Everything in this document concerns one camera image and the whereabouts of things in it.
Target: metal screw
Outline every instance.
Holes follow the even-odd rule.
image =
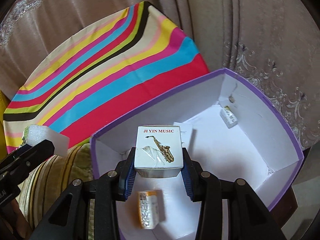
[[[237,184],[240,186],[244,186],[245,185],[245,180],[244,179],[237,179]]]
[[[79,186],[81,184],[81,180],[80,179],[75,179],[73,182],[72,182],[73,186]]]
[[[234,102],[235,102],[234,97],[233,97],[233,96],[229,96],[229,101],[230,101],[231,103],[234,103]]]
[[[201,176],[204,178],[208,178],[208,177],[210,177],[210,172],[203,171],[203,172],[201,172]]]
[[[116,172],[116,171],[109,171],[109,172],[108,172],[108,176],[111,177],[111,178],[114,177],[114,176],[116,176],[116,175],[117,175],[117,172]]]

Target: colorful striped cloth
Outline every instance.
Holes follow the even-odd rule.
[[[141,104],[208,73],[194,42],[148,2],[86,27],[36,68],[4,112],[8,152],[29,124],[79,145]]]

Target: black stripe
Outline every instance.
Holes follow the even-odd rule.
[[[137,31],[135,37],[132,39],[132,41],[130,41],[128,44],[123,46],[121,49],[119,49],[118,51],[116,51],[112,55],[106,57],[105,59],[101,60],[100,62],[98,62],[98,63],[94,64],[93,66],[91,66],[90,68],[86,69],[85,71],[80,73],[78,76],[76,76],[73,80],[70,80],[67,84],[65,84],[62,88],[60,88],[51,98],[49,98],[49,100],[39,110],[32,112],[32,113],[3,114],[3,120],[7,121],[7,122],[15,122],[15,121],[27,121],[27,120],[34,119],[59,93],[61,93],[64,89],[66,89],[68,86],[70,86],[73,82],[78,80],[80,77],[82,77],[83,75],[85,75],[89,71],[98,67],[102,63],[112,59],[113,57],[118,56],[119,54],[127,51],[128,49],[130,49],[134,45],[136,45],[137,42],[141,39],[141,37],[144,33],[144,30],[146,28],[147,20],[148,20],[148,16],[149,16],[148,7],[150,5],[151,4],[149,2],[144,2],[140,25],[139,25],[138,31]]]

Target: small box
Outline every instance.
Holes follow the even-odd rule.
[[[186,148],[188,151],[193,131],[193,125],[181,122],[174,122],[173,125],[177,125],[180,127],[182,147]]]
[[[176,177],[183,168],[180,127],[139,126],[134,167],[144,178]]]
[[[232,128],[238,124],[238,119],[231,112],[229,106],[225,106],[221,108],[220,116],[228,128]]]
[[[159,223],[159,207],[156,191],[139,191],[138,202],[141,228],[154,229]]]

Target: red stripe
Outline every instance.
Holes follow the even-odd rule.
[[[113,50],[121,42],[123,42],[125,39],[127,39],[128,36],[132,33],[134,26],[136,25],[137,18],[138,18],[138,8],[139,8],[139,4],[135,5],[132,21],[130,22],[128,28],[118,38],[116,38],[114,41],[109,43],[107,46],[105,46],[99,52],[97,52],[92,57],[87,59],[85,62],[80,64],[75,70],[73,70],[71,73],[69,73],[67,76],[65,76],[58,84],[56,84],[55,86],[50,88],[47,92],[45,92],[41,96],[34,98],[34,99],[31,99],[31,100],[27,100],[27,101],[12,101],[9,105],[9,108],[22,108],[22,107],[30,107],[30,106],[42,104],[65,81],[67,81],[73,75],[77,74],[80,70],[87,67],[89,64],[91,64],[92,62],[94,62],[98,58],[102,57],[103,55],[105,55],[109,51]]]
[[[205,62],[201,55],[197,54],[192,62],[159,74],[97,107],[71,124],[61,134],[70,138],[69,147],[72,147],[89,138],[103,126],[154,97],[207,73],[208,68]]]

